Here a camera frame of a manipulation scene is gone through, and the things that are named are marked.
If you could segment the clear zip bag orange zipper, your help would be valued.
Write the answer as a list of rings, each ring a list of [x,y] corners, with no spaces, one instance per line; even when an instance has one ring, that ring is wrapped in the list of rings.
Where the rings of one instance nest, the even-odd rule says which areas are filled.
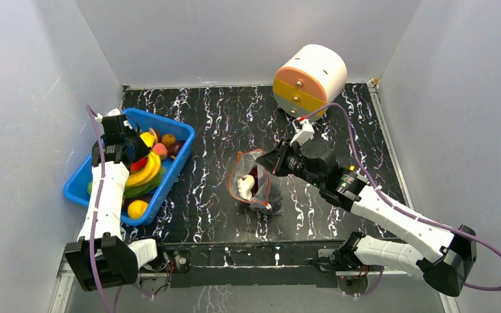
[[[279,178],[257,163],[261,149],[240,151],[230,173],[227,187],[230,195],[250,210],[264,215],[281,215],[284,200]]]

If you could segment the round drawer cabinet toy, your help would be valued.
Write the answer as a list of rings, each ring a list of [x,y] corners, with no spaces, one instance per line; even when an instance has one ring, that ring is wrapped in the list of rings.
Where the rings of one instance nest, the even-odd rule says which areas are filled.
[[[308,44],[276,71],[273,96],[289,116],[301,117],[333,102],[344,89],[346,78],[347,67],[339,54]]]

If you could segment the brown toy mushroom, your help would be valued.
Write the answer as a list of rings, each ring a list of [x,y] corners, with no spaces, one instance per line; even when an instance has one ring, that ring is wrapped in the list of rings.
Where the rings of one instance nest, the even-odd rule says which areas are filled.
[[[149,133],[154,136],[155,143],[161,142],[162,136],[161,136],[161,133],[157,129],[151,127],[151,128],[149,128]]]

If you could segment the green toy fruit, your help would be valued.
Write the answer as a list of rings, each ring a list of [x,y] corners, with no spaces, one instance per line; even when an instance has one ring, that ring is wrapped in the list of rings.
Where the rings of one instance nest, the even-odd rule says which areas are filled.
[[[91,193],[92,193],[92,189],[93,189],[93,182],[92,182],[92,181],[90,181],[90,182],[89,182],[89,184],[88,184],[88,186],[87,186],[87,193],[88,193],[89,195],[91,195]]]

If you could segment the peach toy fruit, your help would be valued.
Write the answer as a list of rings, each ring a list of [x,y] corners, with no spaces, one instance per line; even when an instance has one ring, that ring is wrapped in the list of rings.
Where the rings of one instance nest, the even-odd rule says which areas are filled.
[[[168,158],[168,148],[163,143],[156,143],[151,151],[155,153],[161,161],[164,161]]]

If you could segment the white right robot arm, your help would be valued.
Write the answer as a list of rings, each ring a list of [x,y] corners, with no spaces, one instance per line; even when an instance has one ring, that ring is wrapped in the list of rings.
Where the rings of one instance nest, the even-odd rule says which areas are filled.
[[[323,271],[357,270],[379,265],[422,278],[445,295],[460,295],[476,261],[475,232],[461,225],[455,234],[420,222],[409,208],[398,212],[394,200],[375,190],[357,171],[340,166],[334,150],[307,142],[304,146],[283,140],[257,158],[257,163],[278,177],[296,176],[319,189],[320,196],[335,207],[366,218],[399,238],[375,239],[355,231],[333,252],[321,250],[315,264]]]

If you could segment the green toy vegetable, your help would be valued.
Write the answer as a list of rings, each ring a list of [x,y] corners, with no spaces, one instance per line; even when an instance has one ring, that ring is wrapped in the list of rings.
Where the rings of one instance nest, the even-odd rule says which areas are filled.
[[[123,197],[125,199],[131,199],[147,194],[161,184],[163,176],[164,173],[160,171],[156,176],[154,176],[154,178],[152,178],[152,180],[147,183],[144,183],[140,186],[127,187],[124,191]]]

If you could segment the red toy grapes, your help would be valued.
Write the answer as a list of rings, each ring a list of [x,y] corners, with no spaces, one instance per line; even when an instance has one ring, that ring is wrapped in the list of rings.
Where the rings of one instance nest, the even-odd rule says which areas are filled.
[[[254,179],[254,184],[255,185],[258,185],[259,182],[258,182],[258,167],[257,166],[254,166],[251,171],[249,172],[249,174],[253,177]]]

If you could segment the dark plum toy fruit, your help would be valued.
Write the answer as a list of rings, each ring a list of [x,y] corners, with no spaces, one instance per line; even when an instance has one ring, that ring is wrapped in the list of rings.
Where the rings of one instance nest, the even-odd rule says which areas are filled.
[[[185,140],[177,140],[168,147],[168,156],[176,158],[185,144]]]

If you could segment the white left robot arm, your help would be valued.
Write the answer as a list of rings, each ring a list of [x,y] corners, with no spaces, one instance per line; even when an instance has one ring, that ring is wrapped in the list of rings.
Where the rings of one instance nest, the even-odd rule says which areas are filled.
[[[65,246],[65,258],[84,291],[135,283],[139,270],[161,271],[169,261],[155,239],[130,244],[121,238],[121,208],[129,179],[129,166],[149,148],[128,121],[114,109],[106,115],[91,113],[102,128],[89,157],[91,195],[77,240]]]

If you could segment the yellow orange toy fruit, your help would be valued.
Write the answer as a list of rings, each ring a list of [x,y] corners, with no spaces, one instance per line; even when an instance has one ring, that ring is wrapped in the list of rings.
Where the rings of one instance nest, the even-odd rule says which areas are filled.
[[[145,214],[148,205],[149,204],[143,200],[134,200],[130,202],[127,207],[128,217],[131,219],[141,218]]]

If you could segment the orange toy citrus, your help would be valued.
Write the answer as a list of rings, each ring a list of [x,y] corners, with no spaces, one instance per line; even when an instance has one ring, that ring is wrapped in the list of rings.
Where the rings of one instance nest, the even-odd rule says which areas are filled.
[[[177,141],[176,137],[173,134],[164,134],[161,138],[161,143],[169,148]]]

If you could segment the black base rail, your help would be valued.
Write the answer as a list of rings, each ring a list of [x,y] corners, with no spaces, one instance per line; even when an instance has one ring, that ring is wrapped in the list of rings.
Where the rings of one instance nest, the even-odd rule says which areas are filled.
[[[225,243],[166,243],[161,246],[170,259],[141,278],[165,278],[172,288],[196,286],[312,285],[337,288],[343,278],[376,275],[378,265],[334,265],[322,269],[342,241],[255,241]]]

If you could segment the yellow toy banana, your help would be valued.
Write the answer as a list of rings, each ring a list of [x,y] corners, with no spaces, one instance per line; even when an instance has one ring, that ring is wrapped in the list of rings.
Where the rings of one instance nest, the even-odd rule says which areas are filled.
[[[141,186],[153,180],[159,173],[161,162],[160,157],[156,153],[150,152],[146,165],[140,171],[130,174],[126,182],[126,187]]]

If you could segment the blue plastic bin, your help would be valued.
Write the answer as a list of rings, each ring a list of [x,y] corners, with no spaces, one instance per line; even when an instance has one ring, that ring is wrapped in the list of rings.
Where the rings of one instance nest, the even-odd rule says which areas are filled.
[[[140,198],[146,201],[148,206],[145,213],[134,215],[138,218],[131,218],[127,209],[122,209],[122,223],[129,226],[146,226],[157,216],[162,203],[190,157],[191,145],[196,133],[190,125],[135,108],[124,109],[123,114],[127,116],[134,130],[143,133],[142,137],[147,144],[150,145],[149,142],[152,141],[150,135],[155,137],[155,144],[151,146],[152,152],[161,159],[160,171],[156,177],[144,181],[142,185],[127,188],[124,195],[125,205],[128,205],[129,200]],[[72,174],[63,189],[66,199],[84,207],[89,205],[93,178],[91,148],[89,151],[88,157]]]

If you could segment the white toy garlic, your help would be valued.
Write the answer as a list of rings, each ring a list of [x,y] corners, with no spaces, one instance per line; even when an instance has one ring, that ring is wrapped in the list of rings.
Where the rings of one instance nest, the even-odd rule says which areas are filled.
[[[237,180],[237,190],[239,196],[244,200],[250,201],[253,197],[252,190],[254,185],[254,179],[251,175],[244,175],[242,178],[239,178]]]

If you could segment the yellow toy pepper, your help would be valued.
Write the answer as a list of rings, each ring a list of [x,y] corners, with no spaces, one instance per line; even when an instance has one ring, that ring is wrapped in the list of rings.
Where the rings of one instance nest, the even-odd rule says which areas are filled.
[[[140,138],[148,148],[152,148],[157,143],[156,137],[150,132],[140,134]]]

